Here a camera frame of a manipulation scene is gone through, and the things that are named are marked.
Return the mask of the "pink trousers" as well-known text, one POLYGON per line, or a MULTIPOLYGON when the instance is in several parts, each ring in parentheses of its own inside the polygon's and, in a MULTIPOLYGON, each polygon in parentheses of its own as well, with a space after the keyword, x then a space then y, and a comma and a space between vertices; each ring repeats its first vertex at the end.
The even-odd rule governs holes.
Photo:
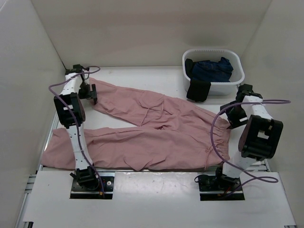
POLYGON ((229 159, 228 121, 175 97, 90 79, 93 108, 132 127, 84 131, 89 155, 105 169, 200 169, 229 159))

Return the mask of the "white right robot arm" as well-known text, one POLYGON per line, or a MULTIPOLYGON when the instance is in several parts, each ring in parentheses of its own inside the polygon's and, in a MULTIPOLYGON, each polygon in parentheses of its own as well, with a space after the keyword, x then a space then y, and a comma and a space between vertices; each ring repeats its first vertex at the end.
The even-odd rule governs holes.
POLYGON ((243 170, 255 162, 273 158, 283 130, 283 122, 274 119, 263 106, 261 94, 253 86, 243 84, 238 88, 236 99, 220 107, 230 126, 244 126, 238 143, 238 152, 216 170, 214 186, 219 190, 235 187, 243 170))

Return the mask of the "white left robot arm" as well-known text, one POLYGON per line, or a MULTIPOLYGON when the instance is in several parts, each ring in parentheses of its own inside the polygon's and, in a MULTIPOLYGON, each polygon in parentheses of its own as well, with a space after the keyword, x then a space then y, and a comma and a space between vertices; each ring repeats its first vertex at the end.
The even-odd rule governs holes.
POLYGON ((54 95, 54 104, 60 123, 66 128, 72 143, 75 157, 75 172, 70 175, 79 186, 88 190, 97 190, 100 179, 93 168, 84 136, 85 111, 81 100, 93 100, 97 103, 95 84, 89 83, 89 67, 73 65, 65 72, 64 87, 59 95, 54 95))

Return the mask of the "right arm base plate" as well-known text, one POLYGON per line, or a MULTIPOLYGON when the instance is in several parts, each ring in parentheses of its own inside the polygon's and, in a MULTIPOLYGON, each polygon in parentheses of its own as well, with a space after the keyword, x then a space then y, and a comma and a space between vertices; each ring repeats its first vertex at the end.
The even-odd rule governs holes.
POLYGON ((242 201, 245 200, 240 178, 223 180, 219 174, 200 174, 194 178, 199 186, 200 201, 242 201))

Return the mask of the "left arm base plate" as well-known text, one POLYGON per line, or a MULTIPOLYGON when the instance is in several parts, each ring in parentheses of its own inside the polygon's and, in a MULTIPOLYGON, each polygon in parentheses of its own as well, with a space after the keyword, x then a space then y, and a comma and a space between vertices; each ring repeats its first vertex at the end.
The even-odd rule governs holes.
POLYGON ((104 187, 103 193, 101 192, 100 184, 93 184, 90 187, 80 185, 76 180, 73 180, 70 191, 70 199, 88 199, 88 200, 111 200, 114 191, 114 172, 99 172, 102 184, 104 187))

